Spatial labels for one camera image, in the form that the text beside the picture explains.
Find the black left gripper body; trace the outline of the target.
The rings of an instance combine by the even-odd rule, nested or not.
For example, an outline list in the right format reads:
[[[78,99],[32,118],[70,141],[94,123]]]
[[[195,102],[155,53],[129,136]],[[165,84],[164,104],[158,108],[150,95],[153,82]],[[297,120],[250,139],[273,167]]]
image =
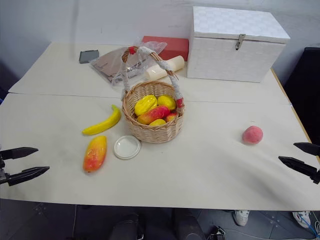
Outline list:
[[[2,159],[2,157],[0,158],[0,184],[4,184],[8,182],[8,174],[4,171],[4,167],[5,167],[5,162]]]

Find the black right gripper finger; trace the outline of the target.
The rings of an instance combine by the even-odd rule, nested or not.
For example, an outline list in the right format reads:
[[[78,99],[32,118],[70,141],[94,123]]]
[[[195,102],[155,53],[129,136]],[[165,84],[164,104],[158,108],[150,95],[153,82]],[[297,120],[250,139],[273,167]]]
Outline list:
[[[287,156],[279,156],[278,159],[286,165],[288,168],[293,169],[299,173],[302,173],[308,177],[310,177],[312,174],[314,174],[316,171],[319,171],[317,168],[308,165],[304,163],[301,160],[298,160],[293,157],[287,157]]]
[[[309,142],[295,142],[293,144],[305,153],[313,156],[320,156],[320,146]]]

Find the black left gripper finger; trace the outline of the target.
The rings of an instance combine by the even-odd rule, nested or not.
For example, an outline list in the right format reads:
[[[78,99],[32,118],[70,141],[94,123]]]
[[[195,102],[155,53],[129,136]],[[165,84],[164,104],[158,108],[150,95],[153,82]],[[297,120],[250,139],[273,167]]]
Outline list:
[[[38,149],[33,147],[18,147],[7,150],[1,150],[0,158],[2,160],[19,159],[31,155],[37,151]]]
[[[39,177],[49,170],[49,166],[36,166],[32,168],[25,169],[20,173],[16,173],[7,177],[7,183],[9,186],[14,186],[23,182],[30,181],[34,178]]]

